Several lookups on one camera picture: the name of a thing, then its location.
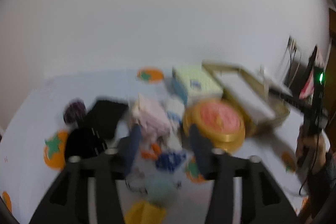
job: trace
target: open cardboard box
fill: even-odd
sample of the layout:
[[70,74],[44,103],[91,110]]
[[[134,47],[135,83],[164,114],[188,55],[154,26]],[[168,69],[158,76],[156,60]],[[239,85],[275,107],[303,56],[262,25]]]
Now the open cardboard box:
[[[290,111],[284,105],[284,103],[281,100],[269,97],[268,91],[265,90],[264,85],[260,83],[252,74],[250,74],[243,67],[232,66],[223,63],[211,63],[208,61],[203,61],[202,67],[223,88],[222,99],[228,100],[234,107],[236,107],[242,113],[245,121],[246,137],[250,137],[254,134],[265,131],[270,127],[272,128],[278,127],[288,117]],[[255,117],[252,117],[251,113],[257,111],[251,111],[251,108],[249,108],[248,104],[246,104],[247,102],[244,103],[241,97],[235,94],[235,89],[228,88],[228,86],[221,79],[221,75],[224,74],[238,75],[248,86],[249,91],[253,92],[253,94],[256,95],[256,97],[258,97],[259,102],[255,101],[255,104],[258,105],[263,104],[264,106],[268,107],[269,110],[273,113],[269,114],[268,111],[268,114],[266,114],[265,117],[260,117],[259,115],[259,119],[255,119]]]

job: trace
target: purple ball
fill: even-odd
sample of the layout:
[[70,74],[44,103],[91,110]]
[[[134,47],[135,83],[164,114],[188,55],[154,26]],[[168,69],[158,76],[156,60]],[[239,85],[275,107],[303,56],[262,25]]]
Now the purple ball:
[[63,120],[65,124],[72,124],[74,122],[82,121],[85,115],[86,108],[84,102],[80,99],[75,99],[65,108]]

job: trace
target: person's arm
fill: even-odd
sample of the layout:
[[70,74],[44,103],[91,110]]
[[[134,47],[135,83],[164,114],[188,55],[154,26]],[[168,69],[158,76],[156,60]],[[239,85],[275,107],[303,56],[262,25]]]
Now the person's arm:
[[303,128],[300,128],[296,156],[302,155],[303,146],[316,149],[317,157],[311,171],[308,172],[308,187],[310,191],[311,215],[314,218],[327,200],[332,188],[336,184],[336,162],[332,154],[326,153],[323,137],[320,135],[303,138]]

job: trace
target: hand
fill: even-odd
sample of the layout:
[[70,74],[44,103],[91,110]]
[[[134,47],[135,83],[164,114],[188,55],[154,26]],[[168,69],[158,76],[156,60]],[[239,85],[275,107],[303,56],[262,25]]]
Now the hand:
[[317,140],[319,138],[319,146],[318,146],[318,150],[317,150],[317,158],[316,158],[316,162],[315,165],[312,166],[312,174],[316,174],[318,173],[323,166],[326,163],[326,145],[323,139],[323,136],[312,136],[312,137],[303,137],[303,133],[304,133],[304,129],[303,126],[300,127],[300,132],[299,132],[299,136],[297,138],[297,147],[296,147],[296,151],[295,151],[295,155],[296,158],[300,158],[303,155],[303,147],[309,147],[312,149],[316,149],[317,146]]

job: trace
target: white wall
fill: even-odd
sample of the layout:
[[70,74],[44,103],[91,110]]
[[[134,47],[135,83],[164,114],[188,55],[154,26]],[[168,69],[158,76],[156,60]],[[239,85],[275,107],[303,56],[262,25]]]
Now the white wall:
[[326,0],[0,0],[0,123],[46,77],[202,59],[274,70],[328,44]]

